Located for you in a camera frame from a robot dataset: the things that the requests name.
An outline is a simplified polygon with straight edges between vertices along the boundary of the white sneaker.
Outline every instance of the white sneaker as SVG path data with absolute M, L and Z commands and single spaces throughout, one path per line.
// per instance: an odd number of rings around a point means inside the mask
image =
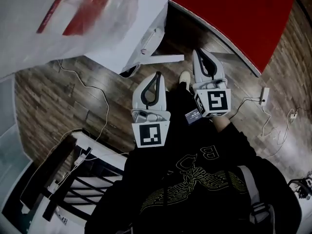
M 186 90 L 190 91 L 191 74 L 189 71 L 183 71 L 180 75 L 179 83 L 186 82 Z

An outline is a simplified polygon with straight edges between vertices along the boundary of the power adapter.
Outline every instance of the power adapter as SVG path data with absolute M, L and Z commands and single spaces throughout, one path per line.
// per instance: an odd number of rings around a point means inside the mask
M 260 106 L 265 106 L 268 102 L 269 98 L 269 88 L 262 88 L 261 97 L 260 97 Z
M 296 111 L 294 114 L 291 114 L 291 119 L 296 119 L 297 118 L 298 112 Z
M 76 161 L 74 162 L 75 166 L 78 166 L 79 164 L 81 164 L 85 159 L 86 159 L 85 154 L 80 155 L 78 159 L 76 159 Z

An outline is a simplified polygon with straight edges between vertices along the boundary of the wooden floor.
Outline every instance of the wooden floor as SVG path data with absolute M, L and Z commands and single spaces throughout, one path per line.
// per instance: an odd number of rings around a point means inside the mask
M 270 87 L 266 111 L 272 119 L 261 137 L 268 116 L 255 102 L 246 102 L 233 118 L 234 125 L 248 137 L 258 155 L 268 157 L 286 130 L 286 114 L 298 109 L 298 117 L 290 126 L 288 138 L 279 152 L 268 160 L 287 179 L 305 175 L 312 168 L 312 29 L 299 6 L 294 3 L 279 45 L 261 78 L 250 70 L 224 64 L 232 90 L 233 115 L 244 97 L 260 97 L 262 87 Z M 173 8 L 169 9 L 165 38 L 158 54 L 184 54 L 181 63 L 142 66 L 130 79 L 105 69 L 86 57 L 63 61 L 64 68 L 76 70 L 90 86 L 103 89 L 110 104 L 109 124 L 101 139 L 128 152 L 134 147 L 131 127 L 132 93 L 149 74 L 159 70 L 170 89 L 183 70 L 192 71 L 192 51 L 203 47 L 213 52 L 231 52 L 216 36 Z M 98 135 L 105 124 L 107 106 L 102 94 L 84 88 L 73 73 L 60 70 L 56 62 L 16 73 L 16 107 L 22 142 L 27 154 L 38 163 L 60 137 L 75 128 L 85 128 Z

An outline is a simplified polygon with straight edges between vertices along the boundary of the printed graphic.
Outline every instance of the printed graphic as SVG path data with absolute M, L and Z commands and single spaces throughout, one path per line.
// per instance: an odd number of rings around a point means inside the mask
M 215 117 L 215 116 L 222 116 L 225 113 L 208 113 L 206 117 Z
M 215 146 L 202 147 L 202 148 L 200 148 L 200 150 L 204 153 L 204 157 L 207 160 L 219 158 L 219 154 L 216 151 Z
M 225 91 L 207 91 L 209 110 L 228 110 Z
M 187 200 L 189 195 L 193 192 L 196 186 L 203 186 L 208 191 L 219 191 L 227 188 L 229 182 L 226 179 L 225 171 L 218 171 L 216 173 L 208 173 L 200 166 L 196 166 L 196 160 L 200 157 L 196 155 L 186 155 L 176 163 L 176 167 L 180 170 L 181 182 L 168 187 L 167 204 L 173 205 Z M 239 194 L 248 193 L 246 184 L 239 179 L 234 173 L 229 172 L 230 180 Z M 149 207 L 164 205 L 164 189 L 159 189 L 148 196 L 143 203 L 141 213 Z
M 161 144 L 159 124 L 140 125 L 140 139 L 142 146 Z
M 200 113 L 201 113 L 201 114 L 204 114 L 205 109 L 204 109 L 203 104 L 202 104 L 201 101 L 200 101 L 199 95 L 196 96 L 195 101 L 196 101 L 196 103 L 197 103 L 197 106 L 198 106 L 198 109 L 199 109 Z

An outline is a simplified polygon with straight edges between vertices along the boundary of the person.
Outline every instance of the person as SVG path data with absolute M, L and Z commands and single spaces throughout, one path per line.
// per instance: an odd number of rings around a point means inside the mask
M 185 115 L 196 109 L 190 80 L 183 72 L 177 89 L 166 94 L 171 122 L 165 146 L 130 152 L 122 180 L 107 189 L 85 233 L 273 233 L 250 222 L 242 165 L 261 202 L 273 206 L 275 233 L 296 233 L 301 209 L 295 194 L 244 134 L 226 117 L 188 124 Z

